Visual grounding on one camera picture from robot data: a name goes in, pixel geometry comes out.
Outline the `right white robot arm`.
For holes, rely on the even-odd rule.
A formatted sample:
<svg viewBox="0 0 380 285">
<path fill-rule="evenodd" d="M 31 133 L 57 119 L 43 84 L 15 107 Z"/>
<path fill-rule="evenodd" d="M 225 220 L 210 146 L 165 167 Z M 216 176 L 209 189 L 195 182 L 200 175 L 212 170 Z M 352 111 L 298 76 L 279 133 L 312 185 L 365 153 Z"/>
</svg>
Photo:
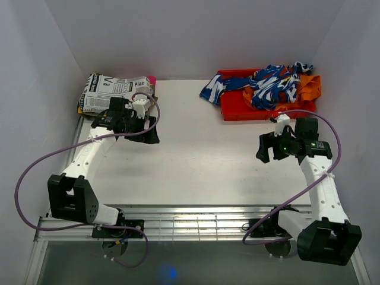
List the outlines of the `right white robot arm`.
<svg viewBox="0 0 380 285">
<path fill-rule="evenodd" d="M 362 231 L 350 223 L 341 206 L 330 172 L 333 155 L 330 145 L 319 140 L 317 119 L 298 118 L 294 128 L 285 114 L 277 116 L 273 122 L 275 130 L 260 136 L 256 156 L 268 163 L 268 151 L 272 149 L 276 160 L 289 156 L 297 158 L 309 187 L 312 218 L 303 218 L 299 210 L 287 204 L 254 229 L 251 236 L 284 239 L 283 245 L 266 246 L 270 254 L 278 257 L 289 254 L 288 239 L 293 238 L 301 260 L 346 265 L 362 238 Z"/>
</svg>

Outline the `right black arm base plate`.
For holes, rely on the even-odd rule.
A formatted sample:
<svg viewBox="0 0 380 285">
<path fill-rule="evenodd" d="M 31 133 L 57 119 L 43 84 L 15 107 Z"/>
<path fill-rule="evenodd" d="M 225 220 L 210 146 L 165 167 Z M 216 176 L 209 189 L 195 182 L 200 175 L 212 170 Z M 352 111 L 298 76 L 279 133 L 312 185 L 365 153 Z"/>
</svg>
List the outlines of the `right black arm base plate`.
<svg viewBox="0 0 380 285">
<path fill-rule="evenodd" d="M 269 218 L 255 228 L 249 236 L 251 238 L 285 238 L 290 234 L 278 225 L 278 220 Z"/>
</svg>

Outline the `blue white patterned trousers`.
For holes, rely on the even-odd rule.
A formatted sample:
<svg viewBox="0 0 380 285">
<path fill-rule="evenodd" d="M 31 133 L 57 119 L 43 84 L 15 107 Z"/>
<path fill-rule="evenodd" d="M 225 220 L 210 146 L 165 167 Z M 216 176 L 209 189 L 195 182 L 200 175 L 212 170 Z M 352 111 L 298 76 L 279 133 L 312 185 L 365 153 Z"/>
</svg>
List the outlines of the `blue white patterned trousers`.
<svg viewBox="0 0 380 285">
<path fill-rule="evenodd" d="M 243 101 L 251 109 L 297 109 L 322 94 L 320 76 L 312 74 L 313 68 L 297 61 L 289 66 L 269 65 L 247 77 L 223 78 L 216 74 L 199 96 L 219 106 L 225 92 L 241 91 Z"/>
</svg>

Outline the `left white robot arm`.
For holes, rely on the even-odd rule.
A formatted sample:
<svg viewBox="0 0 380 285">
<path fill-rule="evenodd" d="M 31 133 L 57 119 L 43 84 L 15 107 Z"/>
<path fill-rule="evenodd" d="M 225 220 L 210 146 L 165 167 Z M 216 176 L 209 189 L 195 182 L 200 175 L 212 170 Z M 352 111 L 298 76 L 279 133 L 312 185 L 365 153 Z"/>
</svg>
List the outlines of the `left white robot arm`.
<svg viewBox="0 0 380 285">
<path fill-rule="evenodd" d="M 125 233 L 126 223 L 121 212 L 99 203 L 91 182 L 118 138 L 144 144 L 158 144 L 158 116 L 150 115 L 155 99 L 146 93 L 136 93 L 130 99 L 111 97 L 108 109 L 100 112 L 79 152 L 60 175 L 47 182 L 50 211 L 54 218 L 86 224 L 105 225 L 113 237 Z"/>
</svg>

